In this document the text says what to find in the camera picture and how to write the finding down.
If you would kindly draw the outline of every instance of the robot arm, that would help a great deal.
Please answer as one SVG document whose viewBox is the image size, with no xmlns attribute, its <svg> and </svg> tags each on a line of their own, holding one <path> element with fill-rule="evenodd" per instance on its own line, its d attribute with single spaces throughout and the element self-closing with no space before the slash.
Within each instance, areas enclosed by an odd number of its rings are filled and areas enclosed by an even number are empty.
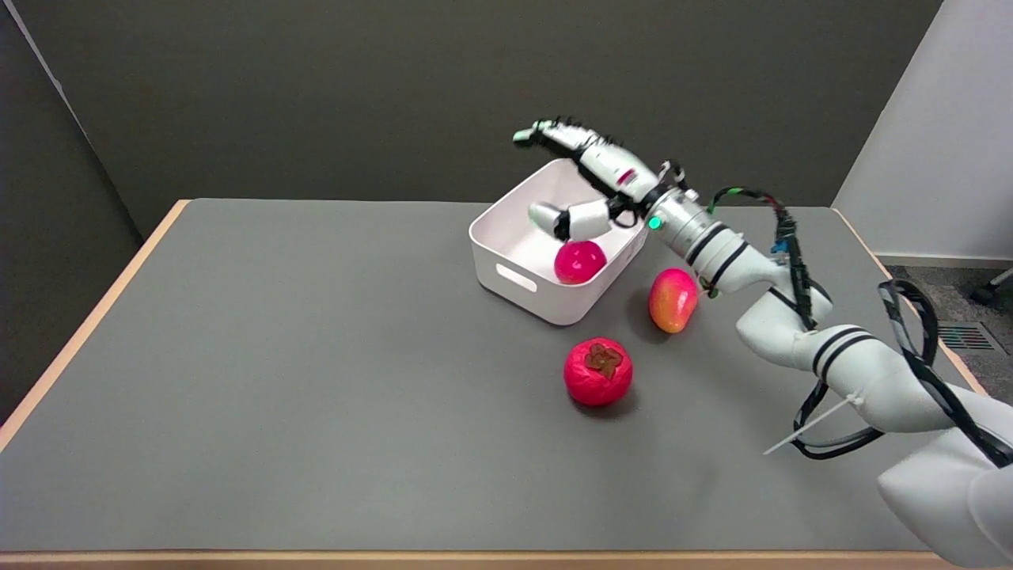
<svg viewBox="0 0 1013 570">
<path fill-rule="evenodd" d="M 568 211 L 532 205 L 532 219 L 546 232 L 561 240 L 591 238 L 608 230 L 617 217 L 613 210 L 629 210 L 647 220 L 655 237 L 714 291 L 734 294 L 756 282 L 770 284 L 735 328 L 764 360 L 816 376 L 816 388 L 796 417 L 795 428 L 804 426 L 828 389 L 846 399 L 870 426 L 831 442 L 807 442 L 798 436 L 792 444 L 806 457 L 838 457 L 887 432 L 947 430 L 882 474 L 880 494 L 905 525 L 944 559 L 967 567 L 1013 563 L 1013 408 L 935 377 L 935 339 L 927 338 L 918 353 L 900 317 L 899 288 L 930 321 L 928 326 L 934 325 L 931 306 L 917 291 L 906 291 L 903 281 L 880 287 L 902 353 L 859 327 L 819 330 L 833 305 L 808 278 L 804 265 L 795 263 L 795 255 L 785 262 L 761 253 L 711 217 L 696 203 L 678 166 L 670 185 L 664 171 L 654 174 L 610 138 L 568 120 L 536 121 L 514 141 L 542 145 L 573 160 L 605 195 L 592 202 L 597 206 L 577 205 Z M 779 231 L 776 247 L 784 245 L 781 237 Z"/>
</svg>

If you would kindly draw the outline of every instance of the gray wall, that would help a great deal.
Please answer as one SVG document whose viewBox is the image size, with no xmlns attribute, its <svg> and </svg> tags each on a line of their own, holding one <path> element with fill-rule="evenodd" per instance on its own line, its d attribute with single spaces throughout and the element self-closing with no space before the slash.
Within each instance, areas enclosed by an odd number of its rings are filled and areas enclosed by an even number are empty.
<svg viewBox="0 0 1013 570">
<path fill-rule="evenodd" d="M 137 250 L 128 220 L 0 6 L 0 423 Z"/>
<path fill-rule="evenodd" d="M 179 197 L 488 200 L 572 113 L 830 205 L 940 0 L 14 0 L 142 231 Z"/>
</svg>

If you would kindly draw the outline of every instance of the black stripe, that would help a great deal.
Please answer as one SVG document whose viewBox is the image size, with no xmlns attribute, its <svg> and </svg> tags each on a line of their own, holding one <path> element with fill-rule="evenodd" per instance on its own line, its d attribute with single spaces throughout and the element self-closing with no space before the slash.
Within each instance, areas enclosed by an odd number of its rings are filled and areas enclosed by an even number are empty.
<svg viewBox="0 0 1013 570">
<path fill-rule="evenodd" d="M 738 248 L 732 251 L 731 254 L 728 255 L 728 258 L 724 259 L 724 262 L 721 263 L 721 266 L 717 267 L 717 272 L 714 273 L 714 277 L 710 279 L 711 288 L 717 288 L 717 281 L 719 278 L 721 278 L 721 275 L 724 274 L 724 270 L 728 268 L 731 265 L 731 262 L 734 261 L 736 258 L 738 258 L 738 255 L 742 255 L 743 251 L 745 251 L 746 248 L 749 246 L 750 246 L 749 243 L 743 241 L 738 245 Z"/>
<path fill-rule="evenodd" d="M 791 300 L 789 300 L 788 298 L 785 298 L 784 294 L 778 292 L 777 290 L 775 290 L 773 288 L 771 288 L 770 290 L 767 290 L 767 293 L 768 294 L 773 294 L 774 297 L 777 298 L 782 304 L 788 306 L 788 309 L 790 309 L 791 311 L 793 311 L 795 313 L 798 313 L 798 306 L 796 306 L 795 304 L 791 303 Z"/>
<path fill-rule="evenodd" d="M 700 253 L 703 251 L 703 248 L 707 246 L 707 243 L 710 243 L 711 239 L 713 239 L 718 233 L 721 233 L 726 229 L 728 229 L 728 226 L 720 222 L 711 227 L 710 231 L 707 232 L 707 235 L 704 235 L 703 239 L 700 240 L 700 244 L 694 247 L 693 250 L 690 251 L 690 254 L 686 255 L 686 262 L 692 265 L 693 262 L 696 261 L 696 258 L 700 256 Z"/>
<path fill-rule="evenodd" d="M 847 337 L 848 335 L 853 335 L 855 333 L 864 333 L 864 332 L 865 329 L 862 329 L 861 327 L 848 327 L 847 329 L 827 339 L 827 341 L 820 346 L 820 350 L 816 351 L 816 355 L 812 358 L 812 374 L 813 375 L 816 374 L 816 367 L 820 364 L 820 357 L 823 356 L 823 353 L 827 352 L 827 349 L 830 348 L 830 345 L 836 343 L 837 341 L 840 341 L 841 339 Z"/>
<path fill-rule="evenodd" d="M 830 365 L 833 364 L 834 361 L 837 360 L 837 357 L 841 356 L 841 354 L 843 354 L 845 350 L 862 341 L 874 341 L 874 340 L 876 340 L 876 338 L 873 337 L 872 335 L 862 335 L 859 337 L 855 337 L 853 339 L 848 339 L 847 341 L 841 343 L 841 346 L 834 349 L 834 352 L 832 352 L 831 355 L 827 357 L 827 362 L 824 364 L 823 371 L 820 372 L 820 378 L 823 379 L 824 382 L 827 382 L 827 374 L 830 373 Z"/>
<path fill-rule="evenodd" d="M 809 278 L 809 288 L 815 290 L 816 292 L 820 292 L 820 295 L 823 296 L 824 298 L 827 298 L 828 302 L 830 302 L 832 304 L 834 303 L 834 300 L 830 299 L 830 294 L 827 293 L 827 290 L 823 289 L 823 284 L 821 284 L 821 283 L 816 282 L 815 280 L 812 280 L 811 278 Z"/>
</svg>

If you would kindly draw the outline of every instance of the white wall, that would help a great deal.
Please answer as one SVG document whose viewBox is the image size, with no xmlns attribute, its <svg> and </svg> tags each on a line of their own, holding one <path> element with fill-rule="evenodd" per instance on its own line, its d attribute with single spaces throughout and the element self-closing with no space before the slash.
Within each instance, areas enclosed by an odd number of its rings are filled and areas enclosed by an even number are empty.
<svg viewBox="0 0 1013 570">
<path fill-rule="evenodd" d="M 943 2 L 834 206 L 876 253 L 1013 259 L 1013 0 Z"/>
</svg>

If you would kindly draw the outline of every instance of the black cable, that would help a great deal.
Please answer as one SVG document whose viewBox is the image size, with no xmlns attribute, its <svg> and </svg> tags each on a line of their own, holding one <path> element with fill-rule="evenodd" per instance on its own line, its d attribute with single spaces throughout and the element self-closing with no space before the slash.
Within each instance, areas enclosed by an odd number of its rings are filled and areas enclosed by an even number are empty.
<svg viewBox="0 0 1013 570">
<path fill-rule="evenodd" d="M 808 267 L 802 260 L 802 248 L 798 243 L 796 235 L 796 224 L 794 218 L 776 197 L 770 193 L 756 187 L 732 185 L 722 187 L 710 199 L 707 206 L 707 213 L 713 213 L 717 202 L 725 195 L 743 194 L 754 199 L 766 201 L 774 209 L 774 216 L 777 219 L 777 226 L 774 237 L 774 247 L 772 252 L 781 251 L 788 254 L 788 266 L 791 275 L 791 293 L 795 298 L 795 314 L 802 320 L 802 325 L 807 331 L 814 331 L 815 321 L 812 320 L 812 297 L 809 294 L 811 282 L 809 279 Z M 712 282 L 703 281 L 704 289 L 710 298 L 714 298 L 714 287 Z"/>
<path fill-rule="evenodd" d="M 893 325 L 893 336 L 901 346 L 901 354 L 908 367 L 932 400 L 946 414 L 953 424 L 985 455 L 996 467 L 1002 469 L 1013 465 L 1013 450 L 1004 441 L 979 426 L 960 400 L 950 390 L 934 370 L 936 349 L 939 346 L 939 320 L 929 300 L 915 287 L 914 282 L 903 278 L 891 278 L 879 283 L 879 297 L 886 308 L 886 316 Z M 901 315 L 900 300 L 905 298 L 915 307 L 922 323 L 922 351 L 919 353 L 911 342 L 908 327 Z"/>
</svg>

